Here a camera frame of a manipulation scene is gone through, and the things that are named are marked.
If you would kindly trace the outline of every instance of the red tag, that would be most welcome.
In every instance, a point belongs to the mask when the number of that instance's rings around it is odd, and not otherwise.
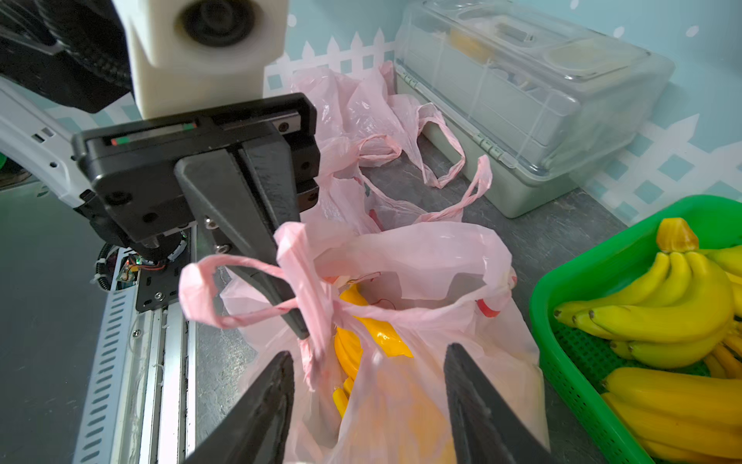
[[[482,314],[484,314],[485,317],[494,318],[497,317],[498,314],[500,314],[499,311],[492,311],[492,308],[487,306],[485,300],[477,300],[476,306],[479,308],[480,311],[482,311]]]
[[[376,223],[376,225],[378,226],[378,228],[383,232],[384,231],[384,227],[381,226],[381,221],[378,219],[378,215],[376,214],[376,210],[375,209],[372,209],[372,210],[369,211],[369,216],[371,217],[371,219],[373,219],[373,221]]]

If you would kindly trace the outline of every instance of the plastic bag handle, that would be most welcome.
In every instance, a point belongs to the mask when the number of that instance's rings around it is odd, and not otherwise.
[[[464,208],[474,203],[474,200],[481,197],[490,189],[492,185],[492,169],[490,168],[490,160],[486,154],[483,154],[476,161],[476,173],[474,178],[469,184],[469,188],[464,193],[462,200],[457,204],[447,207],[438,212],[428,212],[415,219],[415,224],[421,222],[434,222],[438,220],[452,220],[463,213]]]
[[[180,272],[178,299],[183,309],[183,315],[189,321],[201,322],[220,329],[234,329],[257,324],[274,316],[281,316],[298,307],[296,298],[291,298],[254,313],[238,316],[218,316],[214,311],[212,300],[217,296],[219,290],[212,276],[219,266],[251,267],[273,277],[286,280],[280,267],[263,263],[258,259],[235,255],[206,256],[197,263],[190,263]]]
[[[443,113],[441,113],[441,110],[439,110],[435,106],[435,104],[433,104],[432,102],[425,103],[423,106],[418,108],[417,114],[418,137],[420,136],[420,134],[422,134],[422,130],[425,125],[429,122],[432,122],[433,124],[438,125],[438,127],[441,129],[441,132],[443,132],[444,137],[446,137],[448,143],[461,156],[459,161],[451,166],[446,174],[442,175],[441,177],[436,177],[433,171],[431,171],[430,168],[425,163],[423,163],[422,157],[419,152],[415,155],[415,157],[418,159],[417,162],[415,160],[413,160],[413,162],[418,165],[418,167],[422,171],[422,180],[425,182],[425,185],[442,189],[451,180],[456,178],[459,172],[464,168],[464,164],[466,163],[466,155],[464,155],[464,149],[462,148],[461,143],[459,143],[459,139],[456,138],[456,135],[454,135],[448,125],[446,125],[446,121],[443,118]]]
[[[389,154],[361,154],[361,149],[371,140],[382,139],[392,150]],[[356,153],[359,160],[365,161],[394,161],[402,155],[402,147],[392,137],[386,134],[369,135],[365,139],[358,141],[352,150]]]

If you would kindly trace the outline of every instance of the gray storage box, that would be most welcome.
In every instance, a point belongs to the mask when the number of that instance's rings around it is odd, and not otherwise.
[[[398,43],[398,92],[434,102],[468,159],[496,160],[502,193],[487,197],[508,217],[568,192],[628,145],[674,70],[667,58],[503,0],[415,1]]]

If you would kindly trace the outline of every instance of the banana bunch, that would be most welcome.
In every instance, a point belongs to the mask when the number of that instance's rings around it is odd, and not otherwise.
[[[351,285],[348,290],[340,294],[340,299],[356,306],[368,306],[368,301],[358,292],[356,284]],[[389,357],[406,356],[413,358],[409,347],[402,341],[394,327],[389,322],[376,321],[369,318],[357,318],[366,327],[376,344]],[[341,388],[332,393],[332,400],[340,412],[340,417],[345,416],[348,408],[350,392],[353,390],[353,382],[358,375],[358,367],[361,365],[361,356],[364,350],[361,348],[361,340],[349,330],[338,327],[335,334],[335,355],[343,371],[348,378],[343,382]]]
[[[707,364],[718,361],[725,376],[742,379],[742,365],[724,347],[742,355],[734,322],[742,317],[742,246],[700,250],[681,218],[663,220],[657,245],[662,251],[646,274],[606,297],[561,304],[554,318],[611,340],[624,359],[674,369],[713,352]]]
[[[621,367],[601,395],[653,457],[673,463],[742,459],[742,380]]]

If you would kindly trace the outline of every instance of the gray countertop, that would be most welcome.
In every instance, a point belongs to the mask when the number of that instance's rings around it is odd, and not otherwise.
[[[106,294],[103,245],[39,181],[0,189],[0,463],[69,463]]]
[[[440,176],[451,166],[424,137],[418,140],[423,160]],[[391,198],[410,201],[426,211],[439,211],[457,203],[468,186],[459,177],[444,189],[426,187],[420,171],[406,157],[364,174]],[[528,318],[533,288],[547,272],[625,229],[623,223],[582,190],[570,192],[519,218],[508,219],[481,198],[464,211],[464,221],[495,230],[513,254],[518,285],[513,299]],[[197,439],[205,438],[240,396],[239,378],[255,357],[236,330],[198,326]],[[551,453],[561,463],[604,463],[600,451],[575,416],[546,385],[546,417]]]

